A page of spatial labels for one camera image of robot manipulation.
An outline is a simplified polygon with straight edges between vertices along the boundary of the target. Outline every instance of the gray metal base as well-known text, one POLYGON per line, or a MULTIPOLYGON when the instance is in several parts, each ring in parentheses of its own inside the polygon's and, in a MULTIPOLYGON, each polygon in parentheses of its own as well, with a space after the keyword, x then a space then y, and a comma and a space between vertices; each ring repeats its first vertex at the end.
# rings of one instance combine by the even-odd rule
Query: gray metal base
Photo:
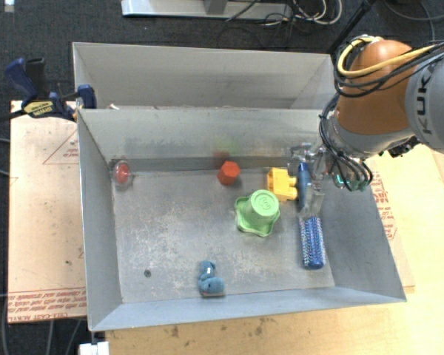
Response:
MULTIPOLYGON (((175 16, 199 18, 230 18, 245 9, 250 3, 228 1, 223 13, 208 14, 204 0, 122 0, 123 16, 175 16)), ((281 16, 290 16, 291 8, 286 4, 255 3, 253 7, 240 15, 238 19, 276 21, 281 16)))
POLYGON ((202 260, 215 263, 227 294, 334 286, 329 264, 318 271, 302 267, 294 201, 280 203, 268 237, 237 229, 235 201, 265 189, 268 171, 243 169, 230 187, 218 182, 215 169, 139 172, 127 190, 114 187, 123 302, 201 297, 202 260))

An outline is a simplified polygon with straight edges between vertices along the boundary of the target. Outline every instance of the blue clamp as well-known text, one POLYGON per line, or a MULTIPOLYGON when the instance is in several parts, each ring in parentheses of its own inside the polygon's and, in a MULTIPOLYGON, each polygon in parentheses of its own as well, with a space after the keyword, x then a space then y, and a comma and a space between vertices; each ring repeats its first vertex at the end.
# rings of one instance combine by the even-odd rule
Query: blue clamp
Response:
POLYGON ((200 266, 199 291, 204 297, 221 296, 225 289, 223 280, 216 277, 215 264, 204 260, 200 266))
MULTIPOLYGON (((24 95, 21 102, 21 110, 33 118, 57 117, 69 121, 75 121, 75 109, 66 104, 56 92, 50 92, 49 95, 39 95, 38 91, 44 91, 47 88, 43 86, 44 80, 44 60, 36 62, 31 61, 27 66, 40 67, 39 72, 35 73, 36 81, 33 82, 25 70, 25 61, 18 58, 12 61, 5 69, 5 76, 10 85, 24 95)), ((95 94, 89 84, 78 87, 73 97, 80 97, 85 108, 95 109, 97 107, 95 94)))

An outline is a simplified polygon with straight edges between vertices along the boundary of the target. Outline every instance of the blue brush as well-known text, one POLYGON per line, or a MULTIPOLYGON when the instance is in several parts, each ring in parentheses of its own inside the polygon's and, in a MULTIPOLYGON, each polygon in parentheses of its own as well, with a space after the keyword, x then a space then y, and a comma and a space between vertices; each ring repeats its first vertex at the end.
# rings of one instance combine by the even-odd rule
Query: blue brush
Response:
POLYGON ((326 264, 323 228, 319 217, 304 220, 299 217, 303 265, 308 269, 321 269, 326 264))
POLYGON ((303 208, 298 215, 301 236, 303 266, 307 269, 321 269, 326 264, 326 247, 320 219, 324 195, 316 192, 313 185, 303 179, 303 208))

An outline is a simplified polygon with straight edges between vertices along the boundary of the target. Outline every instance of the black cable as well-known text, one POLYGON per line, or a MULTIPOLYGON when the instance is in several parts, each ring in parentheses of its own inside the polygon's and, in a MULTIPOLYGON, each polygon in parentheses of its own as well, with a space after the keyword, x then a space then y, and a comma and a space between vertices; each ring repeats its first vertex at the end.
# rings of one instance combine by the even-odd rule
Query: black cable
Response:
POLYGON ((247 10, 249 10, 251 7, 253 7, 256 3, 258 3, 260 0, 254 0, 252 1, 250 4, 248 4, 245 8, 243 8, 240 12, 238 12, 237 14, 233 15, 232 17, 228 18, 226 20, 226 22, 231 21, 231 20, 235 20, 236 18, 242 16, 247 10))
POLYGON ((80 319, 78 319, 77 324, 74 327, 73 334, 70 337, 69 344, 67 345, 67 349, 66 349, 66 352, 64 353, 64 355, 69 355, 69 353, 71 351, 71 347, 73 346, 73 343, 74 343, 75 335, 77 334, 77 330, 79 329, 81 322, 82 321, 80 319))
POLYGON ((348 94, 342 90, 338 91, 341 95, 344 95, 346 97, 360 97, 360 96, 368 95, 369 93, 372 93, 373 91, 376 91, 376 90, 387 90, 389 88, 392 88, 393 86, 400 83, 401 81, 403 81, 407 78, 410 78, 414 74, 423 70, 425 67, 428 67, 430 64, 437 63, 438 61, 442 60, 443 58, 444 58, 444 53, 431 54, 431 55, 428 55, 428 56, 425 56, 422 58, 417 58, 417 59, 414 59, 412 62, 408 62, 408 64, 404 64, 404 65, 398 67, 397 69, 390 72, 388 75, 384 75, 383 77, 374 79, 372 81, 365 81, 362 83, 355 83, 355 82, 352 82, 351 79, 342 78, 338 75, 337 72, 335 72, 334 73, 334 82, 335 82, 335 86, 338 86, 338 87, 358 88, 358 89, 361 89, 364 91, 362 93, 357 93, 357 94, 348 94), (388 80, 390 80, 394 76, 397 76, 397 75, 405 72, 406 70, 409 70, 409 69, 417 66, 418 64, 423 64, 423 65, 421 67, 419 67, 417 70, 415 70, 412 74, 404 76, 399 81, 396 81, 394 84, 391 84, 386 88, 381 88, 381 86, 384 85, 385 82, 387 82, 388 80), (374 85, 371 89, 362 89, 363 87, 368 87, 371 85, 374 85))
POLYGON ((332 43, 332 45, 327 49, 327 53, 331 55, 332 63, 335 65, 335 51, 339 47, 341 43, 345 41, 349 33, 354 29, 354 27, 358 24, 358 22, 362 19, 362 17, 370 11, 372 5, 377 0, 364 0, 362 1, 362 4, 360 7, 358 7, 357 11, 354 13, 352 18, 350 19, 349 23, 346 25, 344 30, 340 33, 340 35, 335 39, 335 41, 332 43))
POLYGON ((22 110, 19 110, 18 112, 9 113, 8 115, 0 117, 0 123, 12 120, 13 118, 21 117, 23 115, 26 115, 26 112, 23 112, 22 110))
POLYGON ((429 13, 428 8, 426 8, 426 6, 423 4, 423 2, 420 2, 420 5, 422 7, 422 9, 424 10, 424 13, 428 16, 429 20, 429 29, 431 30, 431 41, 434 42, 436 41, 436 30, 434 29, 434 22, 431 19, 431 14, 429 13))
POLYGON ((439 16, 434 16, 434 17, 411 17, 411 16, 407 16, 407 15, 403 15, 402 13, 398 12, 397 10, 395 10, 390 4, 388 4, 386 2, 386 0, 383 0, 383 3, 385 4, 385 6, 392 11, 395 15, 401 17, 401 18, 405 18, 407 20, 412 20, 412 21, 439 21, 439 20, 443 20, 444 19, 444 14, 439 15, 439 16))
POLYGON ((50 330, 47 335, 47 344, 46 344, 46 355, 51 354, 51 343, 53 342, 53 333, 54 333, 54 319, 50 322, 50 330))
MULTIPOLYGON (((395 70, 391 71, 388 75, 384 75, 384 76, 376 78, 374 80, 365 81, 365 82, 361 82, 361 83, 355 83, 352 81, 356 78, 341 76, 340 73, 338 72, 337 68, 335 68, 334 69, 334 86, 335 86, 336 90, 341 95, 344 95, 346 97, 351 97, 351 98, 361 97, 364 95, 368 95, 369 93, 372 93, 376 90, 386 90, 388 88, 391 88, 392 86, 400 83, 405 78, 408 78, 411 76, 409 75, 408 77, 404 77, 401 80, 395 82, 394 84, 392 84, 386 88, 381 88, 381 87, 385 84, 385 82, 387 82, 388 80, 390 80, 394 76, 399 75, 400 73, 403 73, 406 70, 409 70, 409 69, 417 66, 418 64, 424 63, 424 65, 422 65, 421 68, 419 68, 418 70, 416 70, 413 73, 413 74, 415 74, 416 72, 419 72, 422 68, 427 67, 429 64, 433 64, 434 62, 438 62, 440 59, 442 59, 443 56, 444 56, 444 41, 441 42, 440 44, 434 45, 428 52, 420 54, 417 57, 406 61, 404 64, 400 65, 395 70), (347 92, 342 91, 342 88, 341 88, 341 87, 352 87, 352 88, 362 89, 362 87, 370 87, 370 86, 373 86, 373 87, 371 87, 370 89, 365 89, 359 93, 347 93, 347 92)), ((371 73, 373 73, 373 72, 370 72, 369 74, 362 75, 360 77, 370 75, 371 73)))

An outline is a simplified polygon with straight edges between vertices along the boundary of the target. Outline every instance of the gray floor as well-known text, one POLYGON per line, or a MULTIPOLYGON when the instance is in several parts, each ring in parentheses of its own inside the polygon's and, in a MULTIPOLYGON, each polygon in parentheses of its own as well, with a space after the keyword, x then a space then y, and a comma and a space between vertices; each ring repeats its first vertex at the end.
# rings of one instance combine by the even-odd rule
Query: gray floor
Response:
MULTIPOLYGON (((337 38, 363 0, 343 0, 343 16, 332 26, 303 23, 287 29, 266 29, 247 21, 217 19, 123 18, 121 0, 16 0, 15 12, 4 12, 0 0, 0 116, 7 102, 20 99, 4 77, 4 68, 15 58, 45 57, 50 87, 64 94, 73 91, 70 45, 73 41, 158 44, 162 46, 259 49, 284 52, 324 53, 337 38)), ((418 1, 387 0, 405 15, 426 17, 418 1)), ((431 16, 444 13, 444 0, 425 0, 431 16)), ((418 47, 431 39, 427 21, 412 21, 393 14, 379 0, 352 30, 350 37, 368 33, 404 41, 418 47)), ((434 22, 434 36, 444 39, 444 20, 434 22)), ((0 138, 10 137, 9 123, 0 124, 0 138)), ((9 167, 9 149, 0 143, 0 168, 9 167)), ((0 175, 0 293, 7 290, 8 180, 0 175)), ((0 300, 0 353, 1 313, 0 300)), ((52 332, 51 353, 64 354, 76 322, 62 320, 52 332)), ((90 334, 80 324, 74 343, 87 342, 90 334)), ((11 354, 43 354, 49 324, 13 325, 7 328, 11 354)))

